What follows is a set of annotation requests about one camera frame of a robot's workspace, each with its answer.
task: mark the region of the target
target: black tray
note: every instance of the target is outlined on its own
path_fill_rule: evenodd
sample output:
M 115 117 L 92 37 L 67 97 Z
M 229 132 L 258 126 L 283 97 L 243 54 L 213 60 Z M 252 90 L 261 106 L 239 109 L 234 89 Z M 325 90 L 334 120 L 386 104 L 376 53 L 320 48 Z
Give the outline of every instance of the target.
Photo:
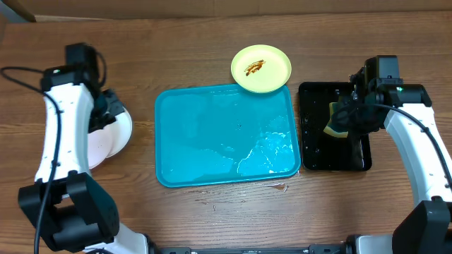
M 330 119 L 330 102 L 349 97 L 353 85 L 304 82 L 299 86 L 302 161 L 305 169 L 366 171 L 372 166 L 369 135 L 335 138 L 323 132 Z

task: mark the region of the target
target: tray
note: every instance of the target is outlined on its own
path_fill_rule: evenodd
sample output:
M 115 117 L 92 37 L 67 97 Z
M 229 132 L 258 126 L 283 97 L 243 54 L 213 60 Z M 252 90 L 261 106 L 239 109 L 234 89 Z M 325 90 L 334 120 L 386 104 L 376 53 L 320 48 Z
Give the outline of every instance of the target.
M 167 187 L 276 179 L 302 164 L 287 86 L 168 90 L 155 101 L 155 172 Z

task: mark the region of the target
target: food residue on plate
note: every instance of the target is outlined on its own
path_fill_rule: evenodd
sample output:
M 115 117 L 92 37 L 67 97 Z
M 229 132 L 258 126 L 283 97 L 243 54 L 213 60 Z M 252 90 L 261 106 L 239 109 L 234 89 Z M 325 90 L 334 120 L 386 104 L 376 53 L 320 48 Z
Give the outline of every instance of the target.
M 246 67 L 245 72 L 246 72 L 246 76 L 248 76 L 251 73 L 255 73 L 257 71 L 259 71 L 262 68 L 262 65 L 265 63 L 264 60 L 259 60 L 256 61 L 250 65 L 248 65 L 248 67 Z

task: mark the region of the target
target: wooden table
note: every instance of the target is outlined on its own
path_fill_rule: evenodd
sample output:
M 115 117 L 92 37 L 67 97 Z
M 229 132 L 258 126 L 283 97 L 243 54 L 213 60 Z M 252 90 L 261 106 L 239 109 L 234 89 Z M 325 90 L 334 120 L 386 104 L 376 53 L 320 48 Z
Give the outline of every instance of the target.
M 64 45 L 76 42 L 89 42 L 104 54 L 107 86 L 117 91 L 135 124 L 128 146 L 93 170 L 93 177 L 115 199 L 123 223 L 159 246 L 337 243 L 348 234 L 391 233 L 412 209 L 407 174 L 385 131 L 371 134 L 374 165 L 367 173 L 301 170 L 301 176 L 277 181 L 176 189 L 159 184 L 155 98 L 172 88 L 233 83 L 232 57 L 252 44 L 273 45 L 289 56 L 296 116 L 301 82 L 346 81 L 365 59 L 398 55 L 405 82 L 425 85 L 452 149 L 452 12 L 8 25 L 0 66 L 62 65 Z M 14 74 L 38 85 L 35 74 Z M 44 103 L 0 80 L 0 109 L 0 250 L 31 253 L 35 230 L 17 194 L 33 183 L 40 163 Z M 265 183 L 289 188 L 284 193 Z

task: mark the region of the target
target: brown wall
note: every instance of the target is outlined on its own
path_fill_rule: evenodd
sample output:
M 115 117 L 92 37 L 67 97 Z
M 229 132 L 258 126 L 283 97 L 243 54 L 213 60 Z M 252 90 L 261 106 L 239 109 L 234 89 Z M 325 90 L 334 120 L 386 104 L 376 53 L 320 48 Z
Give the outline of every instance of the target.
M 452 0 L 14 0 L 41 16 L 179 18 L 452 10 Z

